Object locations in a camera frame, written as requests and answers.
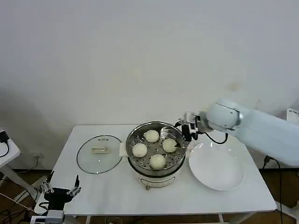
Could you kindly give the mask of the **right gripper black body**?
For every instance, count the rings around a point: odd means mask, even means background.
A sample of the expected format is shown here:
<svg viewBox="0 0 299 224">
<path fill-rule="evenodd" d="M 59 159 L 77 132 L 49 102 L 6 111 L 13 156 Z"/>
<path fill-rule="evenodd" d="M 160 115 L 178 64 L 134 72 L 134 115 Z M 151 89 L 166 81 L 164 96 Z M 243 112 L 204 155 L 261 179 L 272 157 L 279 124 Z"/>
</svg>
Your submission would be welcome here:
<svg viewBox="0 0 299 224">
<path fill-rule="evenodd" d="M 182 125 L 181 130 L 182 130 L 181 131 L 182 135 L 185 138 L 185 141 L 191 142 L 192 141 L 192 133 L 191 133 L 191 130 L 190 130 L 190 126 L 189 125 Z"/>
</svg>

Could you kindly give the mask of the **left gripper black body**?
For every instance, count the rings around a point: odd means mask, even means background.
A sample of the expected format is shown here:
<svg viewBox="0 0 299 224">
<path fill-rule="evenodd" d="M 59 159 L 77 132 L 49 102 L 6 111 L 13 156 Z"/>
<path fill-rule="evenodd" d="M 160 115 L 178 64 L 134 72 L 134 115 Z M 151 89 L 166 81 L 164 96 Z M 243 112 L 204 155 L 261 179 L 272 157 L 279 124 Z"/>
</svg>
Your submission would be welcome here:
<svg viewBox="0 0 299 224">
<path fill-rule="evenodd" d="M 48 210 L 64 210 L 66 203 L 72 200 L 72 196 L 67 194 L 69 189 L 53 188 L 54 192 L 44 194 L 44 199 L 49 202 Z"/>
</svg>

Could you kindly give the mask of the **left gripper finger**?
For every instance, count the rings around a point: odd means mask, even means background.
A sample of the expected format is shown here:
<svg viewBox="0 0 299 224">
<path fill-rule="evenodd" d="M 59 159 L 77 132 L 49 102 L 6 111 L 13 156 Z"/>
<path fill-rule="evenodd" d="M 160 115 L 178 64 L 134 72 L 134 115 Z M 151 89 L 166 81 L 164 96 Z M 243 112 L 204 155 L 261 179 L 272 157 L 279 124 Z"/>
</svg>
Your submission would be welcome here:
<svg viewBox="0 0 299 224">
<path fill-rule="evenodd" d="M 53 193 L 54 189 L 52 188 L 50 181 L 53 177 L 54 171 L 52 171 L 47 178 L 45 179 L 45 181 L 42 182 L 41 184 L 41 189 L 43 193 Z"/>
<path fill-rule="evenodd" d="M 67 192 L 68 195 L 77 195 L 81 191 L 79 175 L 76 176 L 74 187 Z"/>
</svg>

